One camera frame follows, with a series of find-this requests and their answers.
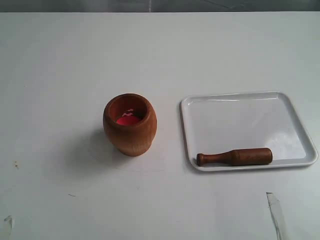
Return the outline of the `white rectangular tray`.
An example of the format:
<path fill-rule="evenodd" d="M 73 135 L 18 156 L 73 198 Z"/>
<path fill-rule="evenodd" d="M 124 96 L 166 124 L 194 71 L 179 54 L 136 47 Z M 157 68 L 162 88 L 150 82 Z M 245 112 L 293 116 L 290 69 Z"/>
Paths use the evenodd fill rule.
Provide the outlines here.
<path fill-rule="evenodd" d="M 264 169 L 308 167 L 318 153 L 291 100 L 282 92 L 189 96 L 180 103 L 184 145 L 190 164 L 201 172 L 233 171 L 232 166 L 199 166 L 196 156 L 236 149 L 269 148 Z"/>

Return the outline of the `clear tape strip right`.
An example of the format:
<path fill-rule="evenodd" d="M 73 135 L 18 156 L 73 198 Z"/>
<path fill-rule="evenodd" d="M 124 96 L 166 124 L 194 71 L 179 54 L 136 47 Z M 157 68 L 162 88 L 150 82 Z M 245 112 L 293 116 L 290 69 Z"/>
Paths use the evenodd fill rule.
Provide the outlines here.
<path fill-rule="evenodd" d="M 280 201 L 272 192 L 267 192 L 267 201 L 271 214 L 271 218 L 275 227 L 278 240 L 288 240 L 288 233 L 285 224 L 285 218 L 283 215 Z"/>

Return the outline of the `wooden pestle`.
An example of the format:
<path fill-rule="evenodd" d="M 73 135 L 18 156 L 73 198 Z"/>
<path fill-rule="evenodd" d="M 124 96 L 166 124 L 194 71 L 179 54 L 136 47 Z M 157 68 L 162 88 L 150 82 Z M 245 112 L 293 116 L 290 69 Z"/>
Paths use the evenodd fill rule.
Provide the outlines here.
<path fill-rule="evenodd" d="M 226 164 L 230 166 L 268 165 L 273 161 L 269 148 L 234 149 L 219 154 L 196 155 L 196 164 L 200 167 L 208 164 Z"/>

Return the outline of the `wooden mortar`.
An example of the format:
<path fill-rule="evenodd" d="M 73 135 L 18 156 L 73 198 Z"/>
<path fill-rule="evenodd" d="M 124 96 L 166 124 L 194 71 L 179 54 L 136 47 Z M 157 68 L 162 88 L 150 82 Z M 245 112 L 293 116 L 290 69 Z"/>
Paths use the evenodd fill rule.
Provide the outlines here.
<path fill-rule="evenodd" d="M 124 126 L 116 123 L 123 116 L 134 115 L 140 121 Z M 103 128 L 109 141 L 123 154 L 140 156 L 152 145 L 157 131 L 156 112 L 143 96 L 125 93 L 114 97 L 103 111 Z"/>

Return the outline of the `clear tape piece left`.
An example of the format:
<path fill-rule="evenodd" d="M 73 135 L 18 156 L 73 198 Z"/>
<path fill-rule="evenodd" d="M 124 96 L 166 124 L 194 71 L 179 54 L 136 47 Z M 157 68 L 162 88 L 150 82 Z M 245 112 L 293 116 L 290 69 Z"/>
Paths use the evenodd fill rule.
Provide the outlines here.
<path fill-rule="evenodd" d="M 3 232 L 4 234 L 9 237 L 12 233 L 13 229 L 13 218 L 11 215 L 8 215 L 4 220 L 3 220 Z"/>

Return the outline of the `red object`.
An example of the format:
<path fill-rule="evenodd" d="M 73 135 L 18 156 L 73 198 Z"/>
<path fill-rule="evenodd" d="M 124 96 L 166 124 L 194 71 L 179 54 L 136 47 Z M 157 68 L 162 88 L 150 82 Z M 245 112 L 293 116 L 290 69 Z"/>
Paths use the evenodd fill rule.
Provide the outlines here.
<path fill-rule="evenodd" d="M 116 120 L 116 123 L 118 125 L 122 125 L 122 126 L 131 126 L 131 125 L 137 124 L 140 121 L 141 121 L 141 119 L 135 115 L 125 115 L 125 116 L 118 118 Z"/>

